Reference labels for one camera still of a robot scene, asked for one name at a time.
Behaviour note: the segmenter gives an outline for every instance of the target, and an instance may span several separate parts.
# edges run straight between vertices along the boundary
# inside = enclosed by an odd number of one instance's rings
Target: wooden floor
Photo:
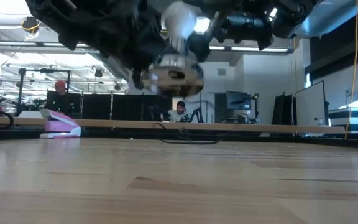
[[[0,223],[358,223],[358,149],[0,141]]]

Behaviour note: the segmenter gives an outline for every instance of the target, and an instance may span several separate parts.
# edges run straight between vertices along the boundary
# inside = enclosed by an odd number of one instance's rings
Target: red cap
[[[66,84],[63,80],[56,81],[55,87],[66,87]]]

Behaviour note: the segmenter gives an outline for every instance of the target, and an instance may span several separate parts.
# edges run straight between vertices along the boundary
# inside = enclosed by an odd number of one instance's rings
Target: whiteboard
[[[326,124],[324,81],[295,93],[296,120],[298,125],[318,126]]]

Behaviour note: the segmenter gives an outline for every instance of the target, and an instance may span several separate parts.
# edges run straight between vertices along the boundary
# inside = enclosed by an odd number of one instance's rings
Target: computer monitor
[[[229,110],[251,110],[251,94],[236,92],[236,91],[226,91],[226,108]]]

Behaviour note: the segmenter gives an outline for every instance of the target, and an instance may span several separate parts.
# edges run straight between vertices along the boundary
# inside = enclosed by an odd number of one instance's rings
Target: fluorescent light
[[[19,90],[0,90],[0,93],[18,93]],[[23,90],[22,93],[34,93],[34,94],[43,94],[46,95],[48,93],[48,91],[38,91],[38,90]],[[109,92],[83,92],[84,94],[93,94],[93,93],[97,93],[97,94],[118,94],[118,95],[123,95],[125,94],[124,91],[109,91]]]
[[[30,15],[29,7],[26,1],[14,0],[0,0],[0,13],[1,14],[25,14]]]
[[[224,50],[223,46],[209,46],[209,49],[211,50]]]
[[[0,41],[0,46],[24,46],[24,47],[32,47],[37,46],[35,42],[10,42],[10,41]]]
[[[270,16],[271,16],[271,17],[275,17],[275,16],[276,16],[276,13],[277,13],[277,9],[274,8],[274,9],[272,10],[272,12],[270,13]]]
[[[0,90],[0,93],[18,93],[19,90]],[[47,94],[48,91],[22,90],[22,93]]]
[[[271,52],[271,53],[285,53],[288,52],[288,49],[280,49],[268,47],[263,50],[259,50],[257,47],[231,47],[233,51],[249,51],[249,52]]]
[[[43,43],[46,47],[64,47],[61,43]]]
[[[21,26],[0,26],[0,29],[21,29]]]
[[[77,47],[89,47],[89,46],[86,44],[77,44]]]
[[[19,82],[19,79],[0,79],[0,82]],[[23,82],[35,82],[35,83],[55,83],[56,80],[23,80]],[[100,81],[70,81],[70,83],[82,83],[82,84],[104,84]]]
[[[197,33],[203,34],[208,30],[210,19],[207,17],[198,17],[196,25],[194,26],[194,31]]]

